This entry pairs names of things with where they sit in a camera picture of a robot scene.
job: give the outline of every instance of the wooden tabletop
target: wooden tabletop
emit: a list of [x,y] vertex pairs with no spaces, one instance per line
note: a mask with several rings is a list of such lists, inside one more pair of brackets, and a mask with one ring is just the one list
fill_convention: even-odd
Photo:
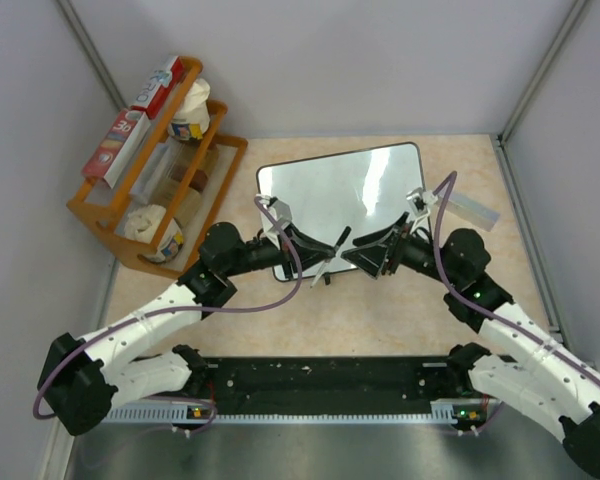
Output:
[[[256,170],[263,165],[406,141],[420,148],[428,188],[457,170],[456,191],[501,214],[491,232],[478,230],[493,257],[487,271],[546,327],[513,210],[486,135],[250,140],[217,219],[234,223],[245,240],[255,235],[261,225],[252,198],[257,193]],[[463,226],[471,225],[447,213],[442,238]],[[249,273],[232,281],[238,293],[229,306],[270,303],[292,287],[276,281],[270,271]],[[169,283],[168,279],[121,267],[107,322],[141,307]],[[258,314],[213,314],[173,334],[151,353],[178,343],[200,349],[203,356],[446,354],[454,345],[470,341],[494,347],[451,316],[442,301],[445,292],[441,284],[407,268],[375,281],[359,271],[336,275],[331,286],[321,283],[311,290],[306,281],[296,297],[280,308]]]

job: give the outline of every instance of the wooden rack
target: wooden rack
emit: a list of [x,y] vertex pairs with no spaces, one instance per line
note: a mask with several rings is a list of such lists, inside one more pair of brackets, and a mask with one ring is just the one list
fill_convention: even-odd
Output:
[[[182,178],[178,190],[167,208],[167,212],[156,230],[150,243],[142,243],[135,240],[129,240],[116,233],[116,227],[124,218],[127,209],[131,205],[132,199],[129,195],[131,187],[138,179],[149,156],[158,143],[166,141],[168,137],[167,127],[176,111],[182,104],[185,95],[193,85],[198,74],[202,71],[202,63],[191,57],[180,57],[185,66],[184,79],[175,86],[173,98],[169,104],[164,107],[164,111],[142,149],[137,154],[133,165],[128,169],[126,176],[119,180],[113,199],[108,205],[98,205],[88,202],[89,194],[92,192],[95,181],[85,180],[76,195],[69,200],[67,207],[71,210],[89,230],[116,256],[120,262],[128,268],[140,270],[147,273],[161,275],[169,278],[178,278],[183,271],[189,268],[198,258],[198,247],[204,239],[204,233],[213,223],[222,201],[229,189],[231,180],[236,173],[238,165],[244,156],[247,148],[247,140],[231,135],[218,133],[218,127],[227,113],[227,106],[217,100],[208,100],[207,108],[211,117],[211,123],[208,130],[204,133],[202,141],[196,150],[191,164]],[[216,198],[213,201],[210,211],[204,221],[203,227],[197,234],[196,242],[187,259],[186,265],[181,270],[170,269],[167,266],[151,263],[143,255],[153,255],[157,252],[158,245],[164,235],[169,222],[173,219],[180,202],[185,198],[189,183],[198,169],[200,163],[211,145],[220,145],[235,148],[235,154],[231,166],[229,167],[224,180],[220,186]]]

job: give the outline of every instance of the gray floor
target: gray floor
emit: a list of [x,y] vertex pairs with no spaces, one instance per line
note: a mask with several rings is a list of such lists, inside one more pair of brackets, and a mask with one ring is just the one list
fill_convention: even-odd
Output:
[[[78,443],[86,458],[95,460],[144,428],[101,425]],[[189,441],[169,431],[154,432],[97,470],[87,470],[74,458],[66,480],[590,478],[553,437],[511,409],[477,439],[444,436],[430,428],[217,426]]]

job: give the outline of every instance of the white bag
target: white bag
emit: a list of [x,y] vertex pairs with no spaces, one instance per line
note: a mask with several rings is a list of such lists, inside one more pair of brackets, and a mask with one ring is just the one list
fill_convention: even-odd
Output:
[[[124,236],[129,240],[150,243],[156,233],[167,209],[161,205],[147,205],[131,212],[124,224]],[[145,255],[153,263],[164,263],[172,260],[182,248],[184,236],[178,224],[171,219],[162,236],[155,255]]]
[[207,81],[196,79],[167,127],[169,135],[177,140],[202,140],[202,135],[209,128],[209,93],[211,87]]

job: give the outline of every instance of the red and white box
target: red and white box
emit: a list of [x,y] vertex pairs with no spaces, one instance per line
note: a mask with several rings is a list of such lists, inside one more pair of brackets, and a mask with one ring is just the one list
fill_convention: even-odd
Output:
[[150,119],[156,118],[169,92],[180,81],[183,74],[184,64],[180,57],[171,55],[149,75],[142,90],[131,104],[131,109],[145,112]]
[[82,175],[101,180],[113,188],[150,126],[151,122],[145,113],[128,108],[121,110],[107,135],[82,168]]

